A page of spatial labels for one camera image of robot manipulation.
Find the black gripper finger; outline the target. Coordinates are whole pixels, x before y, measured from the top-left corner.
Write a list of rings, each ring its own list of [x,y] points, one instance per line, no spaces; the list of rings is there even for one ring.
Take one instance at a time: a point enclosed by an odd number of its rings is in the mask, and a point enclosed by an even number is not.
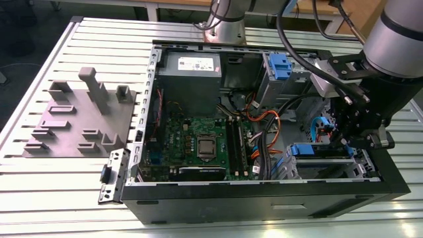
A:
[[[331,99],[331,117],[335,119],[335,128],[330,140],[334,147],[341,147],[342,144],[343,130],[349,121],[349,108],[350,105],[343,99]]]
[[[375,150],[381,148],[381,138],[377,132],[366,135],[347,135],[346,141],[347,145],[357,149]]]

